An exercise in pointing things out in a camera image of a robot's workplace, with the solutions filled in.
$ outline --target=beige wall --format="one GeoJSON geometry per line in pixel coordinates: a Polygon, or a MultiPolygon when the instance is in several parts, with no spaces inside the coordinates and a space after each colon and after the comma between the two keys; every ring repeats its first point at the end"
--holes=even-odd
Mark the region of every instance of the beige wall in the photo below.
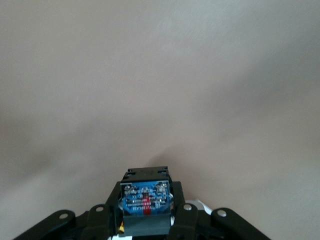
{"type": "Polygon", "coordinates": [[[320,1],[0,3],[0,239],[127,168],[274,240],[320,236],[320,1]]]}

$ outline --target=electronic component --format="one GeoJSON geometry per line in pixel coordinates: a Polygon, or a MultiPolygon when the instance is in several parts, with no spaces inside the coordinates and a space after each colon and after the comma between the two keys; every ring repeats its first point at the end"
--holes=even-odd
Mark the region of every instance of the electronic component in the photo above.
{"type": "Polygon", "coordinates": [[[171,227],[173,195],[167,167],[129,169],[121,186],[120,236],[167,235],[171,227]]]}

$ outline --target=black plastic part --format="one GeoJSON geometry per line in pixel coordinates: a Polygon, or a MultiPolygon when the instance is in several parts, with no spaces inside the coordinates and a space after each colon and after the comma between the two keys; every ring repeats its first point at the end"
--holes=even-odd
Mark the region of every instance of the black plastic part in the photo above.
{"type": "Polygon", "coordinates": [[[270,238],[229,208],[219,208],[212,211],[211,220],[216,227],[224,230],[227,237],[232,240],[270,240],[270,238]],[[225,211],[226,216],[219,216],[218,210],[225,211]]]}
{"type": "MultiPolygon", "coordinates": [[[[171,180],[166,166],[129,169],[122,181],[148,182],[164,179],[169,180],[174,199],[173,226],[169,228],[168,235],[150,233],[147,236],[133,236],[133,240],[270,240],[229,208],[216,209],[211,215],[192,204],[191,209],[185,209],[181,183],[171,180]],[[218,210],[225,211],[226,216],[218,215],[218,210]]],[[[14,240],[107,240],[118,234],[118,227],[124,220],[119,209],[120,199],[121,182],[118,181],[105,204],[96,205],[78,217],[70,210],[57,211],[14,240]]]]}
{"type": "Polygon", "coordinates": [[[198,221],[198,209],[190,204],[192,209],[185,210],[180,205],[176,211],[174,224],[170,229],[168,240],[194,240],[196,239],[196,227],[198,221]]]}
{"type": "Polygon", "coordinates": [[[38,224],[25,231],[14,240],[55,240],[75,223],[75,213],[70,210],[56,211],[38,224]]]}
{"type": "Polygon", "coordinates": [[[170,224],[170,213],[148,216],[125,216],[124,233],[125,236],[158,236],[167,235],[170,224]]]}
{"type": "Polygon", "coordinates": [[[177,210],[180,205],[184,205],[186,202],[181,182],[173,181],[170,187],[170,192],[173,194],[174,209],[177,210]]]}
{"type": "Polygon", "coordinates": [[[88,213],[87,226],[80,240],[106,240],[109,232],[109,208],[105,204],[92,207],[88,213]]]}
{"type": "Polygon", "coordinates": [[[109,231],[110,236],[115,236],[118,234],[118,228],[123,220],[122,211],[118,208],[119,199],[121,198],[121,186],[120,181],[118,181],[109,198],[106,201],[106,205],[109,207],[109,231]]]}
{"type": "Polygon", "coordinates": [[[130,168],[121,183],[137,183],[167,180],[171,183],[167,166],[130,168]]]}

